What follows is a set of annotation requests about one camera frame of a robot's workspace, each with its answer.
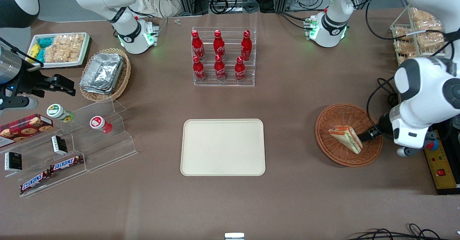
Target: wicker basket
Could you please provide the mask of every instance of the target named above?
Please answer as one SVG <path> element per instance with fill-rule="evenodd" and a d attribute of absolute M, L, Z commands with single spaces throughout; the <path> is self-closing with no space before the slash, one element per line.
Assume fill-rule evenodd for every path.
<path fill-rule="evenodd" d="M 118 81 L 115 85 L 114 92 L 112 94 L 95 94 L 95 93 L 84 91 L 82 87 L 80 87 L 80 91 L 82 92 L 83 96 L 85 96 L 86 99 L 89 99 L 91 101 L 101 101 L 109 97 L 111 97 L 112 99 L 117 99 L 118 97 L 121 96 L 123 91 L 125 91 L 125 88 L 128 85 L 129 76 L 131 75 L 131 63 L 129 62 L 128 56 L 126 56 L 126 53 L 124 53 L 122 50 L 119 50 L 119 49 L 110 48 L 110 49 L 101 50 L 98 53 L 108 53 L 108 54 L 115 53 L 115 54 L 119 54 L 120 56 L 123 56 L 124 58 L 122 70 L 120 72 L 120 76 L 118 77 Z M 88 69 L 89 63 L 91 62 L 91 60 L 93 60 L 95 55 L 93 55 L 90 58 L 90 60 L 87 62 L 87 64 L 85 65 L 85 69 L 83 70 L 83 73 L 82 73 L 82 78 Z"/>
<path fill-rule="evenodd" d="M 373 117 L 371 119 L 374 123 L 377 122 Z M 318 145 L 333 161 L 350 167 L 365 166 L 372 163 L 382 151 L 383 139 L 377 137 L 363 142 L 361 153 L 353 153 L 329 134 L 329 129 L 335 125 L 351 126 L 356 134 L 365 132 L 372 126 L 366 111 L 357 105 L 339 103 L 326 107 L 318 116 L 315 134 Z"/>

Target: red cookie box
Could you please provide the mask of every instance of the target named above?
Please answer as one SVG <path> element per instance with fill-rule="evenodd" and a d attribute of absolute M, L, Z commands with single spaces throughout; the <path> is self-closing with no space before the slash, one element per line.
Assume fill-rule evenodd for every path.
<path fill-rule="evenodd" d="M 53 129 L 53 121 L 40 114 L 10 122 L 0 127 L 0 147 L 11 145 L 28 137 Z"/>

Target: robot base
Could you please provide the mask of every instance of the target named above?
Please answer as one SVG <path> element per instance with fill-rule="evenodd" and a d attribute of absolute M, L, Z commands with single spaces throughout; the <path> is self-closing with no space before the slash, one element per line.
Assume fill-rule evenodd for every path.
<path fill-rule="evenodd" d="M 338 33 L 336 35 L 331 35 L 322 24 L 321 20 L 324 14 L 324 12 L 321 12 L 305 19 L 304 27 L 305 29 L 309 28 L 305 31 L 305 35 L 307 40 L 313 40 L 322 47 L 334 47 L 345 37 L 346 27 L 342 31 L 337 30 Z"/>
<path fill-rule="evenodd" d="M 139 19 L 138 22 L 141 24 L 141 32 L 133 42 L 123 42 L 118 36 L 121 45 L 131 54 L 141 54 L 149 47 L 156 46 L 158 41 L 158 26 L 153 27 L 151 22 L 146 22 L 143 19 Z"/>

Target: coca-cola bottle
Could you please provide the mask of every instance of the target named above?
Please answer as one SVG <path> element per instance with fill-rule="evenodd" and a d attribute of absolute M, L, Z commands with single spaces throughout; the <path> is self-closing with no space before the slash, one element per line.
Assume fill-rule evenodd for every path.
<path fill-rule="evenodd" d="M 206 73 L 204 71 L 203 63 L 201 63 L 200 58 L 195 55 L 193 57 L 193 71 L 198 82 L 204 82 L 206 80 Z"/>
<path fill-rule="evenodd" d="M 197 30 L 192 31 L 192 47 L 193 47 L 193 52 L 195 53 L 195 55 L 197 55 L 200 58 L 201 61 L 206 59 L 206 55 L 204 54 L 203 41 L 198 35 Z"/>
<path fill-rule="evenodd" d="M 241 57 L 244 61 L 248 61 L 251 57 L 253 42 L 251 42 L 251 32 L 246 30 L 243 32 L 243 40 L 241 41 Z"/>
<path fill-rule="evenodd" d="M 244 80 L 246 79 L 246 66 L 243 63 L 243 58 L 238 57 L 236 59 L 236 65 L 235 65 L 235 79 L 237 83 L 244 83 Z"/>
<path fill-rule="evenodd" d="M 220 30 L 214 31 L 214 52 L 216 55 L 220 55 L 222 60 L 225 60 L 225 42 L 222 39 Z"/>
<path fill-rule="evenodd" d="M 227 79 L 225 74 L 225 64 L 222 61 L 221 55 L 216 55 L 216 63 L 214 63 L 214 69 L 216 70 L 217 81 L 223 82 Z"/>

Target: brown tablecloth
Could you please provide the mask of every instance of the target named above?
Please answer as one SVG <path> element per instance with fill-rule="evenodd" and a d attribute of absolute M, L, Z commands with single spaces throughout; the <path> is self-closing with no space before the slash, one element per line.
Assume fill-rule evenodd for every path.
<path fill-rule="evenodd" d="M 370 13 L 386 32 L 401 9 Z M 300 13 L 298 16 L 309 16 Z M 391 41 L 368 31 L 363 11 L 336 47 L 306 41 L 304 32 L 276 14 L 229 14 L 169 20 L 158 46 L 129 55 L 133 72 L 119 98 L 125 127 L 139 154 L 30 198 L 18 181 L 0 177 L 2 239 L 222 239 L 244 232 L 248 240 L 345 239 L 370 228 L 407 232 L 406 223 L 455 238 L 458 196 L 434 196 L 420 153 L 396 155 L 385 141 L 378 159 L 362 168 L 332 162 L 317 146 L 315 120 L 327 105 L 365 106 L 397 64 Z M 192 82 L 190 31 L 196 27 L 256 27 L 255 88 L 200 88 Z M 109 22 L 37 22 L 33 34 L 87 32 L 90 54 L 120 47 Z M 81 69 L 44 71 L 74 79 Z M 8 111 L 2 123 L 59 102 L 73 110 L 91 104 L 46 92 L 32 111 Z M 389 110 L 384 92 L 371 113 Z M 186 177 L 180 173 L 182 128 L 187 119 L 258 118 L 263 121 L 266 172 L 259 177 Z"/>

